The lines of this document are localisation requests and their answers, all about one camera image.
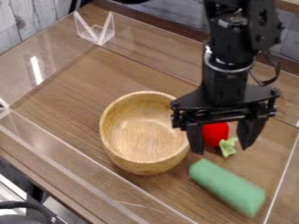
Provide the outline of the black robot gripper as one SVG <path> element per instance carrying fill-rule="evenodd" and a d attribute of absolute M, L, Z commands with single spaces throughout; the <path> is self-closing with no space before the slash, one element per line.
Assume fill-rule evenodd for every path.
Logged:
<path fill-rule="evenodd" d="M 172 102 L 173 126 L 188 130 L 192 151 L 205 153 L 204 125 L 238 121 L 238 140 L 246 150 L 257 141 L 268 120 L 277 114 L 280 90 L 272 86 L 281 70 L 260 80 L 252 69 L 240 71 L 204 67 L 202 83 Z"/>

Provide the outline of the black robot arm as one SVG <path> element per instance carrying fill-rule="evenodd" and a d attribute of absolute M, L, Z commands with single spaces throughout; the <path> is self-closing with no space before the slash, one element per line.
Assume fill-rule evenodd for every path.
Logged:
<path fill-rule="evenodd" d="M 205 152 L 204 126 L 237 122 L 238 139 L 249 148 L 277 115 L 277 78 L 258 80 L 253 67 L 265 54 L 276 72 L 281 65 L 270 48 L 281 42 L 284 23 L 274 0 L 204 0 L 210 39 L 202 55 L 202 82 L 172 102 L 173 126 L 188 133 L 192 151 Z"/>

